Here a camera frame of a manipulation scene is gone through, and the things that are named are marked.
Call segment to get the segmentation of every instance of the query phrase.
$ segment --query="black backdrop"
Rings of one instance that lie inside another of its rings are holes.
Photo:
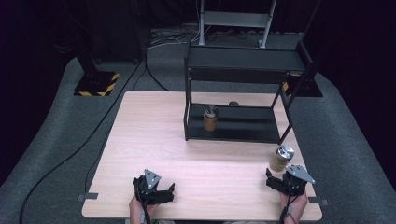
[[[318,0],[277,0],[271,32],[300,33],[305,30]],[[198,0],[148,0],[153,28],[197,21]],[[266,13],[271,0],[206,0],[205,9],[231,12]]]
[[[0,185],[40,129],[74,57],[68,44],[60,44],[64,31],[56,7],[51,0],[0,6]]]
[[[332,47],[319,72],[340,91],[396,189],[396,3],[366,0],[338,6],[318,12],[323,18],[347,12],[335,30]],[[325,21],[317,23],[325,29]],[[311,43],[313,48],[319,45]]]

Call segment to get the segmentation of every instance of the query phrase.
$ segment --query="tin can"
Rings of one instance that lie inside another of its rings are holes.
[[[294,156],[294,150],[289,146],[280,146],[276,149],[273,158],[270,160],[270,168],[275,172],[281,172],[288,165]]]
[[[204,111],[204,128],[208,132],[213,132],[218,127],[219,110],[214,105],[209,105]]]

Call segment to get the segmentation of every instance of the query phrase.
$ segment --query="table top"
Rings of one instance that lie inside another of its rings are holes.
[[[278,220],[278,193],[265,184],[265,170],[278,145],[185,141],[185,96],[185,92],[125,93],[90,188],[90,193],[98,193],[98,197],[85,201],[83,216],[128,218],[133,179],[147,168],[162,177],[157,190],[175,183],[174,201],[161,204],[153,218]],[[268,106],[274,95],[194,92],[192,99],[197,103],[227,105],[237,101],[240,105]],[[283,133],[288,120],[280,99],[274,111]],[[305,167],[293,130],[283,144],[295,151],[290,164]],[[280,177],[283,173],[273,175]],[[306,192],[308,197],[316,196],[310,183]],[[319,219],[319,205],[309,203],[302,220]]]

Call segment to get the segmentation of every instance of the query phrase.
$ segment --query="human hand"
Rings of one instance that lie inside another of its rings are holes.
[[[280,209],[281,211],[288,205],[289,196],[279,192],[280,196]],[[308,204],[308,197],[306,197],[306,192],[303,195],[296,197],[291,197],[291,213],[285,217],[285,224],[296,224],[300,222],[306,205]]]
[[[154,205],[147,206],[147,212],[151,217],[154,215],[158,206],[160,206],[158,203],[154,204]],[[130,213],[131,224],[141,224],[143,207],[142,207],[142,204],[136,199],[135,196],[129,202],[129,213]]]

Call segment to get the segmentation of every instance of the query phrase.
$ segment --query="black metal shelf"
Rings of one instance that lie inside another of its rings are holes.
[[[214,132],[204,129],[203,113],[207,105],[191,104],[188,138],[248,142],[279,142],[279,132],[271,107],[217,105],[218,127]]]
[[[311,63],[301,42],[296,50],[264,50],[191,46],[189,41],[184,56],[186,141],[191,138],[282,144],[292,126],[289,106],[294,97],[292,95],[286,100],[286,95],[282,92],[283,83],[290,72],[304,74],[305,68]],[[191,101],[191,84],[194,80],[277,84],[279,88],[271,106],[217,105],[218,127],[214,132],[207,132],[203,117],[207,105]],[[289,121],[289,126],[281,136],[273,110],[278,96],[282,99]]]

